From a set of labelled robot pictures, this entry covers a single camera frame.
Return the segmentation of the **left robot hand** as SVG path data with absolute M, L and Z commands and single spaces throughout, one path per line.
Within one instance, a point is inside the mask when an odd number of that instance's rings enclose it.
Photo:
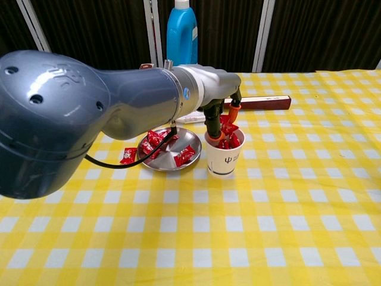
M 230 121 L 233 123 L 241 109 L 241 79 L 236 73 L 202 66 L 199 72 L 204 86 L 204 98 L 199 111 L 205 116 L 207 134 L 213 141 L 220 140 L 223 135 L 220 130 L 220 115 L 223 112 L 224 100 L 231 98 Z

